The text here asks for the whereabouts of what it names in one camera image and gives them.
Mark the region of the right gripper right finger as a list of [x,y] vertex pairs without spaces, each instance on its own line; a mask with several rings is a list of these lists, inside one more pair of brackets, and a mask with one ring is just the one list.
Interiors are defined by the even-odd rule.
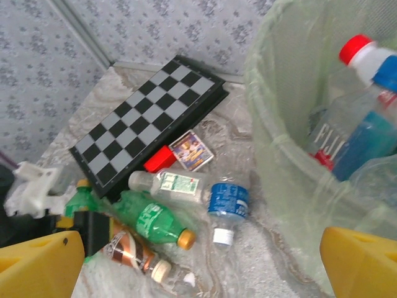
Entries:
[[328,227],[319,250],[336,297],[396,297],[395,240]]

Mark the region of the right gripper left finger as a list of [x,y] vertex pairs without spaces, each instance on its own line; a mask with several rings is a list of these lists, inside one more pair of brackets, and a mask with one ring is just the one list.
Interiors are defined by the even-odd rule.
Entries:
[[71,297],[83,262],[75,231],[1,248],[1,297]]

